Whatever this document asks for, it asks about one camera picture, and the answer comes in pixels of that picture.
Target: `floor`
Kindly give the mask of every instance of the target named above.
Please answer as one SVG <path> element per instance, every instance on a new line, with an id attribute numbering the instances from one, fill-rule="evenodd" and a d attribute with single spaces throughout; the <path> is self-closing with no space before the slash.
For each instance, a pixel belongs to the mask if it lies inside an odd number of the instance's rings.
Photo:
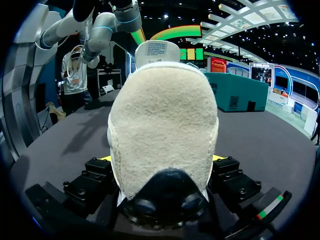
<path id="1" fill-rule="evenodd" d="M 301 133 L 303 133 L 307 138 L 311 137 L 310 134 L 304 130 L 306 122 L 303 121 L 299 115 L 286 112 L 280 107 L 268 102 L 266 103 L 265 110 L 276 115 L 278 118 L 281 118 L 282 120 L 286 121 L 287 123 L 295 127 L 297 130 L 299 130 Z"/>

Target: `fuzzy beige object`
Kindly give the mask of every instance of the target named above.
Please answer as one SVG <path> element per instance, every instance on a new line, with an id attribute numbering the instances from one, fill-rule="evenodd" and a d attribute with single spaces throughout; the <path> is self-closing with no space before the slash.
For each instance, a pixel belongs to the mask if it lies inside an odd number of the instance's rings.
<path id="1" fill-rule="evenodd" d="M 116 97 L 108 141 L 116 181 L 131 200 L 158 171 L 184 170 L 203 192 L 218 136 L 217 104 L 207 78 L 183 63 L 139 68 Z"/>

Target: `gray table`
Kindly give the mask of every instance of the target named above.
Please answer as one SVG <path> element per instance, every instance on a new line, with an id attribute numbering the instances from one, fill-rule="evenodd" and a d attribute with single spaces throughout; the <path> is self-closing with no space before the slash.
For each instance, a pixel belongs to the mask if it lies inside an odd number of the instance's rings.
<path id="1" fill-rule="evenodd" d="M 99 108 L 81 108 L 51 127 L 14 164 L 11 177 L 27 206 L 27 188 L 48 181 L 62 191 L 62 183 L 75 179 L 85 162 L 110 154 L 107 120 L 111 107 L 104 98 Z M 263 192 L 276 187 L 292 193 L 291 201 L 273 222 L 281 228 L 305 197 L 317 148 L 297 129 L 267 111 L 219 110 L 218 117 L 216 154 L 237 159 L 248 176 L 262 181 Z M 124 232 L 139 234 L 138 228 L 127 228 Z"/>

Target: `white label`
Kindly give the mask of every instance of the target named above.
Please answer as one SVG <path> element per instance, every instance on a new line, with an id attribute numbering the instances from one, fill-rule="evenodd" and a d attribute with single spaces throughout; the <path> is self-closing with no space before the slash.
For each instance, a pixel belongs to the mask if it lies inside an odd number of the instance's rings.
<path id="1" fill-rule="evenodd" d="M 148 57 L 162 57 L 166 55 L 167 45 L 165 43 L 150 42 L 145 49 L 145 55 Z"/>

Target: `white shirt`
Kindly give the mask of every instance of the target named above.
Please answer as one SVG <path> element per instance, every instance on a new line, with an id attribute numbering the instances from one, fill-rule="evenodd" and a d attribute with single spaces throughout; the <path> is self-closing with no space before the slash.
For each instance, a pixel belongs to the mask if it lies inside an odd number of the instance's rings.
<path id="1" fill-rule="evenodd" d="M 67 71 L 67 66 L 69 62 L 69 75 L 72 77 L 65 77 L 64 73 Z M 63 85 L 64 94 L 71 95 L 71 94 L 78 94 L 84 91 L 87 91 L 87 66 L 91 69 L 97 67 L 99 63 L 99 56 L 93 59 L 88 65 L 84 64 L 83 62 L 79 62 L 79 68 L 73 70 L 72 60 L 70 59 L 70 52 L 64 55 L 62 60 L 62 72 L 61 77 L 62 80 L 65 80 Z"/>

